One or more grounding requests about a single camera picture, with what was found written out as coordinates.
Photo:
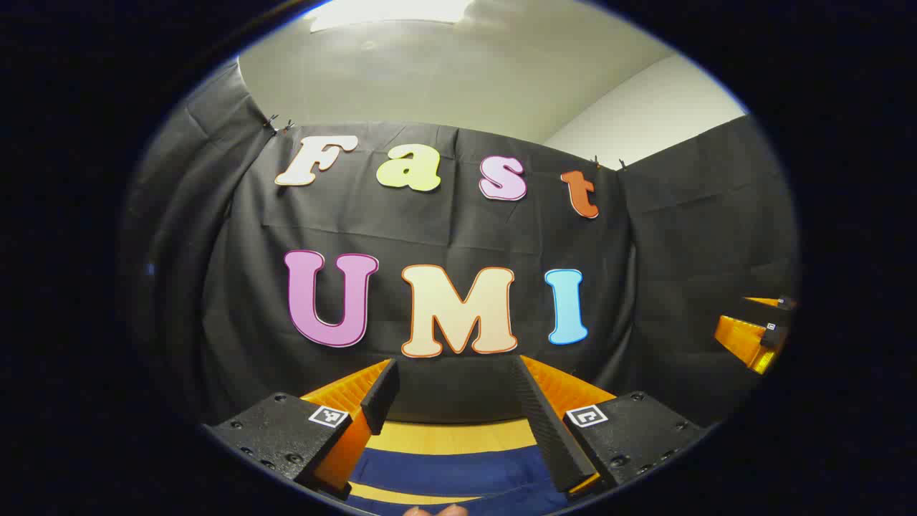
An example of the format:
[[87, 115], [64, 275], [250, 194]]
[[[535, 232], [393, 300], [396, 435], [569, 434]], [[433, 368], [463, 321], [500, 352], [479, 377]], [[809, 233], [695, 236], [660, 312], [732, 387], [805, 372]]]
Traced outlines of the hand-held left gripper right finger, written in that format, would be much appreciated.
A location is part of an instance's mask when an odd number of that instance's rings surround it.
[[615, 395], [524, 355], [510, 360], [510, 378], [552, 483], [570, 499], [646, 477], [708, 434], [644, 391]]

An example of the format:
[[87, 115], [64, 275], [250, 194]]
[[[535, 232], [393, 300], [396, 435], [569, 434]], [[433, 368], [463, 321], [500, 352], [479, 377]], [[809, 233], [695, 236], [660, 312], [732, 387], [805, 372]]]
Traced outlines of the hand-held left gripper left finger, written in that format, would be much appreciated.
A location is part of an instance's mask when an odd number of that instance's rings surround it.
[[279, 476], [344, 500], [399, 388], [396, 361], [382, 360], [302, 396], [269, 394], [206, 430]]

